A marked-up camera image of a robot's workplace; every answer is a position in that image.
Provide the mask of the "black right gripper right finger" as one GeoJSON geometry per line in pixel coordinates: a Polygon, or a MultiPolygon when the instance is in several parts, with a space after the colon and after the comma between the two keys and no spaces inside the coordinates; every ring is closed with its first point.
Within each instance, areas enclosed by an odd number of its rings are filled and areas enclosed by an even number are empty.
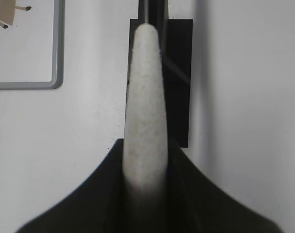
{"type": "Polygon", "coordinates": [[[168,143],[168,232],[279,233],[205,177],[174,140],[168,143]]]}

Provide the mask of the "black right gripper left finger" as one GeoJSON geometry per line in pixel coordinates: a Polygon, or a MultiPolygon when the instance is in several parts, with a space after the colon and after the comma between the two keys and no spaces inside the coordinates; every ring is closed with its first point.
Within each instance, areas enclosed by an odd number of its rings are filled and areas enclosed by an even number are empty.
{"type": "Polygon", "coordinates": [[[19,233],[123,233],[123,139],[71,194],[18,229],[19,233]]]}

